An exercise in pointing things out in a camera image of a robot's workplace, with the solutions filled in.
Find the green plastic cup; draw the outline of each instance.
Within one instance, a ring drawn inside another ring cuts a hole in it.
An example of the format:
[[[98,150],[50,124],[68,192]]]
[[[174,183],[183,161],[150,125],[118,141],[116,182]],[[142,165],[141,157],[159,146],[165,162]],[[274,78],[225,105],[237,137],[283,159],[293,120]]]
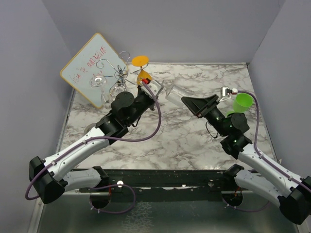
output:
[[[253,104],[253,98],[246,94],[246,93],[240,93],[235,98],[235,101],[233,103],[233,110],[236,113],[243,113],[249,109],[250,106]]]
[[[235,113],[235,112],[233,110],[230,110],[225,115],[228,117],[231,113]]]

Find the wire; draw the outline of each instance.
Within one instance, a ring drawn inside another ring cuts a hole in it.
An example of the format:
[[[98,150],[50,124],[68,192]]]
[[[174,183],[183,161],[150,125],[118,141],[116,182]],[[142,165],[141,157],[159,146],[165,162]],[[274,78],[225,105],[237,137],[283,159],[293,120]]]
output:
[[[90,204],[92,206],[91,210],[97,210],[98,213],[99,212],[103,212],[103,213],[108,213],[108,214],[116,214],[116,215],[119,215],[119,214],[124,214],[130,210],[132,210],[135,206],[135,203],[136,203],[136,194],[135,194],[135,191],[134,189],[131,187],[131,186],[128,186],[126,184],[112,184],[112,185],[108,185],[108,186],[104,186],[104,187],[99,187],[99,188],[90,188],[90,190],[100,190],[100,189],[105,189],[105,188],[112,188],[112,187],[116,187],[116,186],[125,186],[127,188],[129,188],[131,190],[131,192],[133,193],[133,202],[132,204],[130,205],[130,207],[126,208],[125,210],[121,210],[121,211],[109,211],[109,210],[104,210],[104,209],[96,209],[94,206],[93,206],[93,203],[92,201],[90,200]]]
[[[209,132],[209,130],[208,130],[208,128],[207,128],[207,123],[208,123],[208,121],[205,123],[205,128],[206,128],[207,132],[209,133],[209,135],[210,135],[212,138],[216,139],[216,138],[218,137],[218,132],[217,132],[216,136],[213,136],[213,135]]]
[[[152,92],[152,90],[150,90],[150,88],[148,87],[147,84],[145,84],[144,82],[142,82],[142,84],[144,85],[144,87],[148,90],[148,92],[150,93],[150,95],[152,96],[152,99],[155,102],[156,108],[157,108],[157,113],[158,113],[158,124],[157,127],[155,129],[155,131],[150,134],[149,136],[145,137],[145,138],[141,138],[141,139],[126,139],[126,138],[118,138],[118,137],[110,137],[110,136],[99,136],[99,137],[91,137],[89,139],[86,139],[85,142],[81,142],[77,145],[75,145],[74,147],[70,148],[68,151],[66,151],[64,154],[62,154],[61,156],[59,156],[58,158],[56,158],[53,162],[51,162],[50,164],[46,165],[41,171],[38,172],[38,174],[35,175],[35,177],[31,180],[30,184],[28,185],[27,189],[26,189],[26,193],[25,193],[25,198],[26,200],[35,200],[39,197],[35,196],[35,197],[29,197],[29,192],[31,187],[34,185],[34,183],[36,182],[36,180],[46,171],[48,170],[51,166],[55,165],[59,160],[63,159],[64,157],[66,157],[69,153],[71,153],[72,151],[76,150],[77,148],[79,148],[82,145],[85,145],[85,143],[94,141],[94,140],[101,140],[101,139],[108,139],[108,140],[116,140],[116,141],[123,141],[123,142],[142,142],[142,141],[146,141],[150,138],[152,138],[160,129],[161,127],[161,122],[162,122],[162,116],[161,116],[161,109],[160,109],[160,104],[157,101],[156,96],[154,95],[154,93]]]
[[[255,97],[255,95],[253,95],[252,93],[248,92],[248,91],[238,91],[239,93],[246,93],[248,95],[250,95],[251,97],[253,97],[254,101],[255,101],[255,105],[256,105],[256,114],[257,114],[257,122],[256,122],[256,130],[255,130],[255,140],[254,140],[254,149],[256,151],[256,153],[267,163],[269,164],[271,167],[273,167],[275,170],[277,170],[279,173],[281,173],[282,175],[284,175],[285,177],[289,178],[290,180],[294,181],[296,184],[302,186],[303,188],[305,188],[309,193],[311,193],[311,189],[308,188],[306,185],[304,185],[302,182],[298,181],[297,179],[291,177],[289,174],[287,174],[285,171],[283,171],[282,169],[278,168],[275,164],[273,164],[272,162],[270,162],[267,158],[265,158],[265,156],[263,156],[263,154],[260,153],[260,151],[257,148],[257,137],[258,137],[258,129],[259,129],[259,105],[258,105],[258,101]]]
[[[241,187],[238,187],[238,189],[234,192],[234,196],[236,197],[237,196],[237,192],[241,189]]]
[[[134,128],[137,127],[139,120],[140,120],[140,117],[138,117],[137,122],[136,122],[136,125],[132,124],[132,126],[133,126]]]
[[[224,202],[228,207],[230,207],[230,208],[232,208],[232,209],[239,210],[239,211],[242,211],[242,212],[248,212],[248,213],[254,213],[254,212],[262,211],[262,210],[264,210],[265,208],[267,208],[267,207],[270,205],[270,202],[268,201],[264,206],[262,206],[262,207],[259,208],[259,209],[256,209],[256,210],[245,210],[245,209],[241,209],[241,208],[239,208],[239,207],[237,207],[237,206],[229,205],[229,204],[225,201],[224,198],[223,198],[223,202]]]

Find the marble surface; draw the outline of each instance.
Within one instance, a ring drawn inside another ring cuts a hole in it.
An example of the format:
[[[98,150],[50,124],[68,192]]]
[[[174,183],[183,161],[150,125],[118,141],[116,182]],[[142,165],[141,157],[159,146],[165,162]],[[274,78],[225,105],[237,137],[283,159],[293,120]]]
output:
[[[253,92],[246,65],[152,65],[148,71],[154,79],[164,81],[167,87],[177,84],[187,89],[194,97],[220,95],[222,86]],[[135,74],[128,77],[136,79]],[[128,84],[130,91],[135,86]],[[165,99],[165,92],[159,96],[162,124],[159,132],[150,140],[139,143],[116,142],[98,151],[81,162],[78,168],[102,166],[121,169],[227,169],[234,163],[249,166],[227,155],[220,144],[222,138],[213,139],[205,128],[206,120],[197,119],[186,108],[179,108]],[[232,109],[233,100],[221,102],[218,108],[225,114]],[[108,110],[95,109],[80,94],[76,94],[65,130],[62,149],[83,136],[87,125],[99,121]],[[246,113],[250,130],[246,136],[254,140],[256,111],[253,105]],[[131,127],[124,138],[142,138],[150,135],[157,126],[157,112],[146,111],[138,126]],[[273,157],[270,141],[263,120],[260,118],[258,147]]]

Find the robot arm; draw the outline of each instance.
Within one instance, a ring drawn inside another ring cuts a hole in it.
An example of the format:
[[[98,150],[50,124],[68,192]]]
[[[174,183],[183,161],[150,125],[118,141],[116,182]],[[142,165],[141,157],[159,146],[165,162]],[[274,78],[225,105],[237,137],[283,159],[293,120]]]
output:
[[[151,138],[160,124],[156,131],[145,139],[134,140],[122,137],[128,133],[127,127],[137,121],[148,108],[154,109],[155,100],[162,90],[163,85],[152,80],[148,82],[148,86],[144,83],[138,87],[136,98],[130,92],[121,92],[111,103],[111,111],[86,135],[44,160],[39,157],[32,159],[29,164],[31,184],[26,191],[26,199],[37,198],[28,197],[31,186],[34,186],[43,203],[47,204],[58,199],[66,191],[107,185],[109,177],[101,167],[83,171],[71,170],[87,157],[108,147],[116,140],[138,142]]]
[[[222,97],[227,96],[227,91],[228,88],[222,89]],[[181,100],[195,116],[207,119],[220,136],[226,137],[221,144],[227,154],[250,165],[261,176],[239,165],[234,165],[224,175],[234,178],[238,186],[267,198],[295,224],[301,224],[311,214],[311,177],[301,178],[255,148],[244,136],[249,126],[243,113],[225,117],[217,108],[217,95],[205,99],[182,97]]]

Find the gray wall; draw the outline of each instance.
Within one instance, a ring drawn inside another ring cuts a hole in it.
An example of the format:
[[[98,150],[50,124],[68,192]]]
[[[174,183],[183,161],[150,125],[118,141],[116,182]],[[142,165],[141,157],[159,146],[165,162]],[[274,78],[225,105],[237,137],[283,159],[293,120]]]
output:
[[[152,62],[250,62],[284,0],[42,0],[74,55],[100,32]]]
[[[304,177],[311,176],[310,12],[310,0],[286,0],[249,66],[276,155]]]
[[[55,152],[71,93],[59,71],[71,56],[40,0],[0,1],[0,22],[0,232],[25,233],[29,160]]]

